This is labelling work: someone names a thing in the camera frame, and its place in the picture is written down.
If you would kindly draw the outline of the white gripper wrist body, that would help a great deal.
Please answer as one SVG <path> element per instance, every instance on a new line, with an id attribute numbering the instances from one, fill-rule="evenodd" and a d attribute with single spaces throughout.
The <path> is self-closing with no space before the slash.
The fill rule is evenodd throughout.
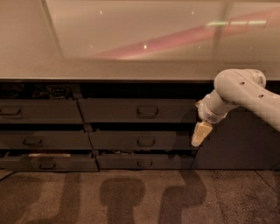
<path id="1" fill-rule="evenodd" d="M 221 111 L 215 101 L 203 99 L 196 103 L 198 116 L 201 121 L 216 124 L 227 116 L 227 112 Z"/>

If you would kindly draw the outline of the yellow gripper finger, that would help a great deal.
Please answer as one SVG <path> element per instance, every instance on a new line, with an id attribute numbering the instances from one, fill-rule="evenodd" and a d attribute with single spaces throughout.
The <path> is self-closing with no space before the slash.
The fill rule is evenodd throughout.
<path id="1" fill-rule="evenodd" d="M 208 122 L 197 122 L 192 135 L 192 146 L 198 147 L 213 130 L 213 125 Z"/>

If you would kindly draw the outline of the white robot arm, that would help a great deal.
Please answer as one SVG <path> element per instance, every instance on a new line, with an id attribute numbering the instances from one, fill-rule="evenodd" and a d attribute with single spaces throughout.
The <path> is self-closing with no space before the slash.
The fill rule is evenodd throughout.
<path id="1" fill-rule="evenodd" d="M 200 122 L 192 135 L 192 146 L 200 146 L 213 125 L 238 107 L 244 107 L 280 130 L 280 95 L 267 90 L 265 75 L 255 69 L 227 69 L 217 74 L 214 90 L 196 103 Z"/>

